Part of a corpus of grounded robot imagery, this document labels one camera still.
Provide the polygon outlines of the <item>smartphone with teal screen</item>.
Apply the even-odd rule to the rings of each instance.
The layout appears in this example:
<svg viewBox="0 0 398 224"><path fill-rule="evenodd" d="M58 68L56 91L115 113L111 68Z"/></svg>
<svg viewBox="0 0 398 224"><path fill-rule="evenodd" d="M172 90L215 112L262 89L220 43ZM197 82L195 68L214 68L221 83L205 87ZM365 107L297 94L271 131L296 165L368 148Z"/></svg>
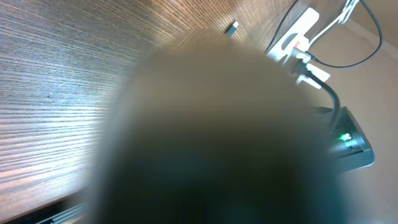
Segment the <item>smartphone with teal screen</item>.
<svg viewBox="0 0 398 224"><path fill-rule="evenodd" d="M215 30L133 70L92 162L87 223L346 223L328 124L288 72Z"/></svg>

